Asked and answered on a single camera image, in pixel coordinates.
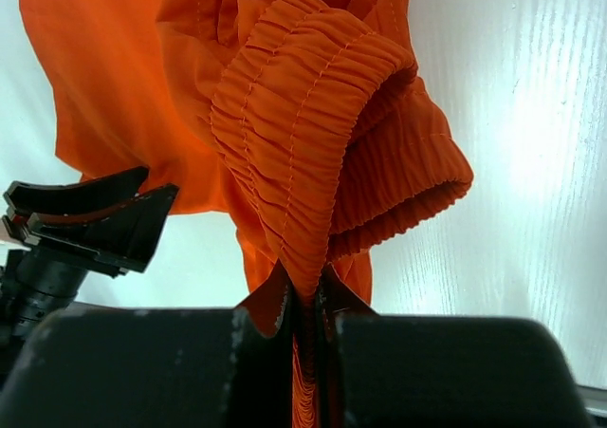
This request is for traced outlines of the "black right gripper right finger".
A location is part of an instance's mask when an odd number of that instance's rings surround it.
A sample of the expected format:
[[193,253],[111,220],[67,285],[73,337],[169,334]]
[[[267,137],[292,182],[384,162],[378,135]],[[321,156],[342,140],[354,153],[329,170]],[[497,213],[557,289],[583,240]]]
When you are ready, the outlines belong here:
[[589,427],[560,346],[524,318],[381,315],[331,267],[315,299],[322,427]]

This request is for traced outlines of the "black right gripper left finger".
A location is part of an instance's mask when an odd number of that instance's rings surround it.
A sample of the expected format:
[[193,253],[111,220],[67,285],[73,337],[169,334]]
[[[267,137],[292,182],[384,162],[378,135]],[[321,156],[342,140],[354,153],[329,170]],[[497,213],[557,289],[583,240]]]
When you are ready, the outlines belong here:
[[5,427],[287,427],[292,286],[281,266],[238,306],[71,308],[30,335]]

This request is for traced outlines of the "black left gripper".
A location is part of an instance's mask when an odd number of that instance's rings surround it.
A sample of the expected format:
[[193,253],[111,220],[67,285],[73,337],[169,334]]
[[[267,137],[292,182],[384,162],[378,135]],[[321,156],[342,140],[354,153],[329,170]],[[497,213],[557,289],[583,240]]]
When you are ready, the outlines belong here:
[[[13,181],[4,199],[10,214],[29,218],[30,235],[91,253],[103,264],[143,272],[179,191],[166,184],[136,195],[148,175],[149,169],[139,166],[68,185]],[[24,341],[46,316],[68,307],[89,272],[65,251],[26,242],[21,226],[2,217],[1,239],[16,246],[1,267],[3,347]]]

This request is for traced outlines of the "orange shorts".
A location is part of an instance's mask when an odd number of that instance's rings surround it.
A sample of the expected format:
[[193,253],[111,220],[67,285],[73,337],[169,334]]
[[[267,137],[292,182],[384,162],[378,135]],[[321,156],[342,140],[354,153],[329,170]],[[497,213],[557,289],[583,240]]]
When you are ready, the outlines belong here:
[[370,250],[473,172],[418,74],[409,0],[19,0],[51,84],[56,154],[134,165],[177,214],[237,229],[250,289],[276,263],[310,314],[322,268],[364,301]]

